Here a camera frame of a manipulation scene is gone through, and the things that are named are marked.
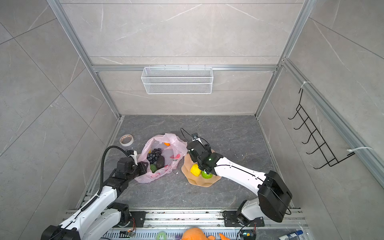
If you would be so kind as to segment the black fake grapes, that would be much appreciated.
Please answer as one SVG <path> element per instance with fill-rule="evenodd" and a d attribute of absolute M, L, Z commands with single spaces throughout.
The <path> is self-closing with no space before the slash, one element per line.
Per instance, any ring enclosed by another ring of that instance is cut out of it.
<path fill-rule="evenodd" d="M 161 155 L 162 149 L 152 149 L 147 155 L 147 160 L 150 162 L 150 164 L 154 164 Z"/>

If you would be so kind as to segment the yellow fake lemon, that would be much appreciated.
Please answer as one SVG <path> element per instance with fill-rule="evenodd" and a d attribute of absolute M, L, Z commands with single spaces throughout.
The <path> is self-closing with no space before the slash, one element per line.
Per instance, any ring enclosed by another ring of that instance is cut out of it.
<path fill-rule="evenodd" d="M 190 173 L 192 175 L 194 175 L 195 177 L 199 177 L 201 175 L 201 170 L 199 169 L 199 166 L 198 164 L 194 164 L 192 165 L 191 169 L 190 169 Z"/>

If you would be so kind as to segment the green fake fruit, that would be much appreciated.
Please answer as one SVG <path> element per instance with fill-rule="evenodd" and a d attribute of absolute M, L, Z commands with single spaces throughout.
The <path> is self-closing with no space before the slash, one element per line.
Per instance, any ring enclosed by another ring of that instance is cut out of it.
<path fill-rule="evenodd" d="M 201 176 L 204 178 L 204 179 L 211 179 L 213 177 L 213 174 L 212 173 L 206 173 L 205 171 L 202 171 L 201 172 Z"/>

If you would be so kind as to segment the pink scalloped bowl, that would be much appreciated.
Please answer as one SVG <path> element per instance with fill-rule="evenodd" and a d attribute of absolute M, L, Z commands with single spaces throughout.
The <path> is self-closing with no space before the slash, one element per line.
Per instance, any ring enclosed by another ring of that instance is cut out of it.
<path fill-rule="evenodd" d="M 190 184 L 208 188 L 222 178 L 216 175 L 213 175 L 211 179 L 204 179 L 201 175 L 199 177 L 195 177 L 190 173 L 190 169 L 194 164 L 197 163 L 193 162 L 190 154 L 187 153 L 184 159 L 184 164 L 182 166 L 182 172 Z"/>

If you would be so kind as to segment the pink plastic bag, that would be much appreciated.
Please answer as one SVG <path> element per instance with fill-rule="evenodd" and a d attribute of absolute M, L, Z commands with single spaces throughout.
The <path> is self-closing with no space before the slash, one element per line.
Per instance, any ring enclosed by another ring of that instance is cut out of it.
<path fill-rule="evenodd" d="M 171 173 L 186 154 L 187 143 L 177 135 L 166 133 L 152 137 L 138 157 L 138 163 L 143 163 L 147 172 L 135 180 L 147 184 Z"/>

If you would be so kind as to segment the dark green fake avocado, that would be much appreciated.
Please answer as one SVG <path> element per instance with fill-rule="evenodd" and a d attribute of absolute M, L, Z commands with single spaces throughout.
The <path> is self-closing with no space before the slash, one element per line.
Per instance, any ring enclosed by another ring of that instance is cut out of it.
<path fill-rule="evenodd" d="M 158 168 L 155 164 L 150 164 L 150 169 L 151 169 L 152 173 L 155 173 L 158 170 Z"/>

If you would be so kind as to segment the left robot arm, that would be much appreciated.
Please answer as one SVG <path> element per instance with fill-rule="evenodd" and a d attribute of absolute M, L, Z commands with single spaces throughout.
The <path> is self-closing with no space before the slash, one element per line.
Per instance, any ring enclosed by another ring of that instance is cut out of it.
<path fill-rule="evenodd" d="M 134 222 L 129 206 L 116 199 L 133 179 L 150 169 L 148 162 L 135 163 L 132 157 L 121 158 L 117 168 L 102 183 L 99 191 L 72 216 L 58 226 L 47 227 L 42 240 L 98 240 L 114 226 L 126 227 Z"/>

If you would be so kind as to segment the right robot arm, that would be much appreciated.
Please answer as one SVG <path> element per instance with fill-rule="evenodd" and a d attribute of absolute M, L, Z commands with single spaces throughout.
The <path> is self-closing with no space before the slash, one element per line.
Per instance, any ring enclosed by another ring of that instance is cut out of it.
<path fill-rule="evenodd" d="M 242 202 L 236 212 L 237 220 L 244 226 L 257 218 L 267 217 L 281 223 L 291 215 L 289 204 L 292 193 L 280 175 L 274 171 L 257 172 L 231 162 L 223 155 L 213 152 L 209 144 L 195 139 L 187 144 L 192 162 L 205 174 L 227 178 L 253 192 L 254 200 Z"/>

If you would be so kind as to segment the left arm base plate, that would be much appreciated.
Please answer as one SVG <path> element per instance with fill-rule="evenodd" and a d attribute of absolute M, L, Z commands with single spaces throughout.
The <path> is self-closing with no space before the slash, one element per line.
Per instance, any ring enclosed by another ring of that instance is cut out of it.
<path fill-rule="evenodd" d="M 142 228 L 146 219 L 145 211 L 130 212 L 125 216 L 125 221 L 122 224 L 118 224 L 120 228 Z"/>

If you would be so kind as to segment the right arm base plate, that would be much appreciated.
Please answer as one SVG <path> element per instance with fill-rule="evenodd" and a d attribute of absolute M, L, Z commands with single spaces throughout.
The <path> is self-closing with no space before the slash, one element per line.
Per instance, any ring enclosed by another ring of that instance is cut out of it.
<path fill-rule="evenodd" d="M 256 218 L 254 220 L 248 220 L 242 217 L 237 211 L 223 211 L 222 216 L 224 218 L 225 227 L 264 227 L 265 222 L 263 217 Z"/>

